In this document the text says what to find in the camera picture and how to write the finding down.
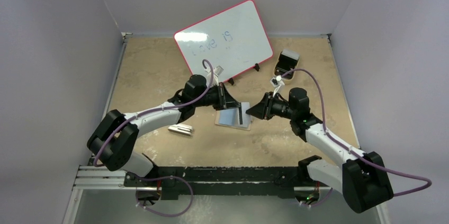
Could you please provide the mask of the stack of grey cards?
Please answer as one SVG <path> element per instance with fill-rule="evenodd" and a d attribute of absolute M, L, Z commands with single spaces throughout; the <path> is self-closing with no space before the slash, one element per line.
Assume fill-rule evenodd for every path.
<path fill-rule="evenodd" d="M 294 60 L 299 60 L 299 58 L 300 58 L 300 55 L 297 52 L 289 50 L 289 49 L 283 49 L 281 52 L 281 55 L 289 57 Z"/>

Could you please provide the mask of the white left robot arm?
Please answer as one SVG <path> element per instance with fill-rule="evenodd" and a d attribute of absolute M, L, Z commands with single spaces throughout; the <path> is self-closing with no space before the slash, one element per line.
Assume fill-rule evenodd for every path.
<path fill-rule="evenodd" d="M 240 109 L 241 104 L 227 91 L 224 83 L 193 75 L 173 97 L 163 104 L 136 113 L 109 111 L 91 137 L 87 148 L 94 154 L 93 165 L 110 171 L 119 169 L 137 175 L 144 186 L 157 182 L 154 162 L 134 151 L 139 137 L 156 129 L 182 123 L 192 117 L 196 108 L 211 106 L 216 111 Z"/>

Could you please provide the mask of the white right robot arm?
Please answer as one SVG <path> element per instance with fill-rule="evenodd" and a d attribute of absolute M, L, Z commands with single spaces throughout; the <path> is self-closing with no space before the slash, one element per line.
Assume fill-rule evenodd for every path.
<path fill-rule="evenodd" d="M 381 156 L 366 153 L 340 139 L 324 128 L 324 121 L 317 118 L 309 107 L 307 91 L 295 87 L 287 100 L 272 92 L 250 107 L 246 114 L 261 120 L 274 116 L 286 118 L 293 133 L 304 142 L 318 148 L 333 163 L 320 157 L 299 163 L 297 178 L 303 185 L 314 181 L 324 183 L 341 193 L 347 205 L 356 213 L 362 213 L 393 198 L 393 189 Z"/>

